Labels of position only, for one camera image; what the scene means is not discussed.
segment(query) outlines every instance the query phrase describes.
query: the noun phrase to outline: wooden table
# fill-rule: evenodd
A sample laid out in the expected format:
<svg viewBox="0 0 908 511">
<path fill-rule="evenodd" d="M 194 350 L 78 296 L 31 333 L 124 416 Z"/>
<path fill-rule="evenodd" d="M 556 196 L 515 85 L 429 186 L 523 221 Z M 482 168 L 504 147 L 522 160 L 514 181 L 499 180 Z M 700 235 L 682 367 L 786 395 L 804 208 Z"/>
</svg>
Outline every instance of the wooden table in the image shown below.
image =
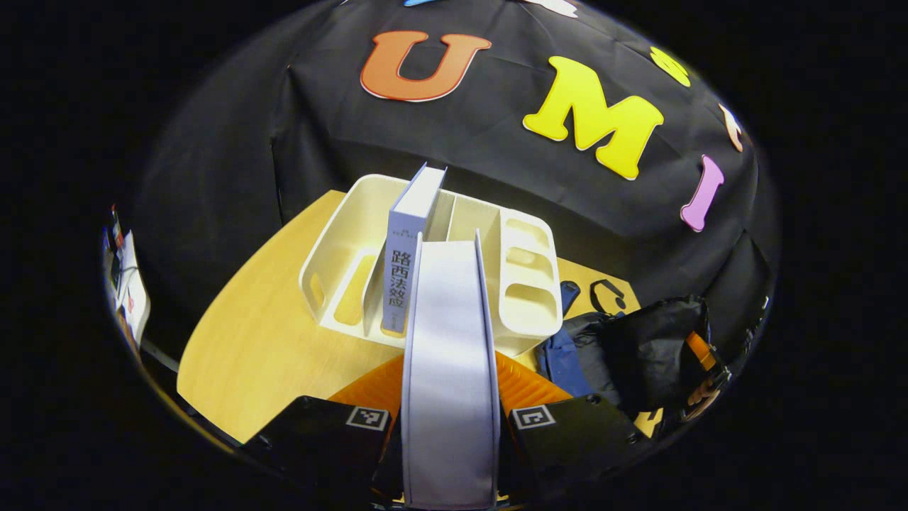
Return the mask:
<svg viewBox="0 0 908 511">
<path fill-rule="evenodd" d="M 195 327 L 177 375 L 177 392 L 205 418 L 245 443 L 294 398 L 327 398 L 402 350 L 316 325 L 297 277 L 344 194 L 330 191 L 285 225 L 233 276 Z M 589 285 L 608 278 L 625 312 L 640 305 L 627 282 L 564 259 L 561 280 L 580 285 L 571 317 L 593 310 Z M 609 313 L 614 300 L 600 301 Z M 536 369 L 532 350 L 516 358 Z"/>
</svg>

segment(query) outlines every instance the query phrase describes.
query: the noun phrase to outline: white object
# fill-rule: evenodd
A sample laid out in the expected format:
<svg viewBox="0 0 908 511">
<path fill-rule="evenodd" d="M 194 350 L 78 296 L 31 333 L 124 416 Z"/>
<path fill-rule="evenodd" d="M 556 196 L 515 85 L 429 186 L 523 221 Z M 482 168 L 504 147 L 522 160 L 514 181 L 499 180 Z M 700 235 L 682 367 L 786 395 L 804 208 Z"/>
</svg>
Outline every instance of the white object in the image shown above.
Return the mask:
<svg viewBox="0 0 908 511">
<path fill-rule="evenodd" d="M 142 276 L 139 274 L 139 262 L 135 257 L 133 231 L 123 237 L 120 261 L 123 274 L 120 276 L 120 287 L 113 310 L 123 306 L 123 316 L 126 318 L 126 324 L 133 330 L 135 343 L 140 346 L 142 344 L 142 333 L 145 330 L 145 324 L 148 322 L 148 315 L 152 311 L 152 304 L 148 299 L 148 294 L 145 292 Z"/>
<path fill-rule="evenodd" d="M 386 175 L 361 177 L 322 230 L 298 281 L 320 326 L 404 347 L 403 336 L 383 332 L 380 326 L 382 249 L 389 211 L 407 183 Z M 504 355 L 518 356 L 561 328 L 552 231 L 533 215 L 439 190 L 425 240 L 472 242 L 477 229 L 495 348 Z"/>
<path fill-rule="evenodd" d="M 439 195 L 445 171 L 422 165 L 388 214 L 384 256 L 384 296 L 381 327 L 402 333 L 413 283 L 416 237 L 427 235 L 427 224 Z"/>
<path fill-rule="evenodd" d="M 498 496 L 498 376 L 479 231 L 419 235 L 404 351 L 400 427 L 404 502 L 484 509 Z"/>
</svg>

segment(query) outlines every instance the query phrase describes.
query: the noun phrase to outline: yellow letter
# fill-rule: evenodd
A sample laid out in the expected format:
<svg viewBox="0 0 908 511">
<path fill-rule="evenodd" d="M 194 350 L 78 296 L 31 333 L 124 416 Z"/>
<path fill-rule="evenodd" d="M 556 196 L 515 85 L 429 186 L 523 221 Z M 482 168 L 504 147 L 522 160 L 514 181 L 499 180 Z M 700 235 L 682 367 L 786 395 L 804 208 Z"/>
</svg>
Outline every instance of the yellow letter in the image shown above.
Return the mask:
<svg viewBox="0 0 908 511">
<path fill-rule="evenodd" d="M 649 54 L 649 57 L 653 59 L 653 62 L 655 62 L 656 65 L 661 67 L 669 76 L 675 78 L 679 84 L 685 87 L 690 86 L 690 79 L 687 78 L 687 70 L 683 66 L 659 48 L 650 46 L 649 49 L 653 52 Z"/>
<path fill-rule="evenodd" d="M 665 120 L 662 113 L 638 95 L 609 107 L 596 71 L 563 56 L 548 62 L 556 69 L 555 83 L 539 111 L 523 118 L 523 126 L 552 140 L 564 140 L 568 138 L 564 122 L 573 109 L 577 149 L 589 149 L 614 131 L 608 144 L 596 150 L 596 160 L 625 179 L 637 179 L 637 163 L 653 130 Z"/>
</svg>

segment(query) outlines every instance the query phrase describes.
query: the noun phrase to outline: blue cloth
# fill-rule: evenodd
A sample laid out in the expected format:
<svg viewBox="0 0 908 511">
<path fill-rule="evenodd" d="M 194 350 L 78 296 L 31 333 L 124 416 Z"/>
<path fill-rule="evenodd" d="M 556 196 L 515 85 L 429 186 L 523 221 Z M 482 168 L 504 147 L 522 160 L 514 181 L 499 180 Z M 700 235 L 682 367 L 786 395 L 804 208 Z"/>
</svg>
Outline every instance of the blue cloth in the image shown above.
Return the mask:
<svg viewBox="0 0 908 511">
<path fill-rule="evenodd" d="M 568 312 L 579 292 L 580 288 L 573 282 L 561 283 L 562 314 Z M 576 397 L 593 392 L 586 377 L 583 376 L 583 369 L 580 368 L 574 339 L 564 328 L 546 339 L 537 349 L 536 356 L 539 372 L 568 394 Z"/>
</svg>

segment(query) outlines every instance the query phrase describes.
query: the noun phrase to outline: black cloth backdrop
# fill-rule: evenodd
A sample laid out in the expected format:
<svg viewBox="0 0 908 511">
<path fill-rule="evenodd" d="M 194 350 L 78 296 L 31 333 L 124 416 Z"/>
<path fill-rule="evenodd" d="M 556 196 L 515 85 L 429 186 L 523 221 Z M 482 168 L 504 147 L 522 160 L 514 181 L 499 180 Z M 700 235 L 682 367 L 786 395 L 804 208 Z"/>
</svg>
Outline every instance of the black cloth backdrop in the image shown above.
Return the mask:
<svg viewBox="0 0 908 511">
<path fill-rule="evenodd" d="M 642 306 L 706 296 L 715 344 L 736 355 L 779 262 L 766 161 L 746 119 L 738 119 L 744 152 L 735 150 L 718 104 L 735 106 L 695 69 L 686 67 L 692 85 L 683 87 L 652 62 L 641 35 L 584 5 L 578 14 L 510 0 L 332 1 L 259 33 L 202 80 L 153 151 L 130 219 L 152 300 L 175 303 L 193 323 L 256 249 L 325 192 L 367 174 L 410 178 L 429 160 L 449 166 L 447 189 L 548 222 L 559 256 L 626 279 Z M 434 72 L 445 34 L 492 47 L 441 99 L 381 99 L 363 89 L 360 71 L 372 37 L 391 30 L 429 35 L 400 69 L 413 79 Z M 552 86 L 552 55 L 595 69 L 609 105 L 640 95 L 663 113 L 635 181 L 599 164 L 595 148 L 578 151 L 573 135 L 554 142 L 521 124 Z M 696 190 L 701 155 L 725 182 L 697 233 L 678 212 Z M 161 321 L 154 316 L 150 328 Z"/>
</svg>

